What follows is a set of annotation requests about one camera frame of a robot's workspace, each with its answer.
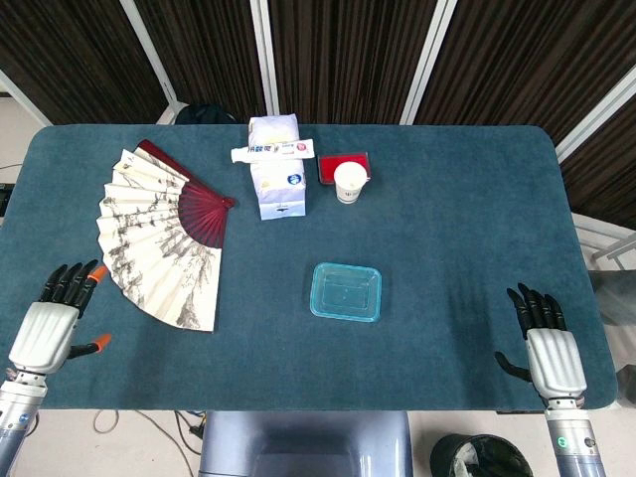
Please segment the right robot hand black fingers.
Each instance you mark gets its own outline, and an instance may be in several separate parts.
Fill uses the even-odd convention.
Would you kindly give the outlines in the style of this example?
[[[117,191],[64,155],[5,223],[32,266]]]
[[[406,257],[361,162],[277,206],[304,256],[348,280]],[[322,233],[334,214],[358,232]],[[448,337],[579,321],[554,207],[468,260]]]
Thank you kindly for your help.
[[[558,302],[523,283],[516,290],[509,288],[507,294],[516,311],[528,365],[515,366],[497,351],[494,357],[500,368],[532,384],[545,401],[581,398],[587,389],[582,361]]]

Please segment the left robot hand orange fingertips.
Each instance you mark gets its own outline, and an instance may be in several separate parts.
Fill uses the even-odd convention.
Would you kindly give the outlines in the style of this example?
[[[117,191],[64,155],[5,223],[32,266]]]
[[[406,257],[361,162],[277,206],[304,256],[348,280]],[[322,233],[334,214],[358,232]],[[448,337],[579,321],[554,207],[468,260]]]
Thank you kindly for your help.
[[[63,264],[53,271],[39,299],[30,305],[9,354],[18,380],[25,375],[51,375],[68,360],[105,349],[109,333],[83,345],[72,340],[96,286],[107,274],[107,267],[95,259]]]

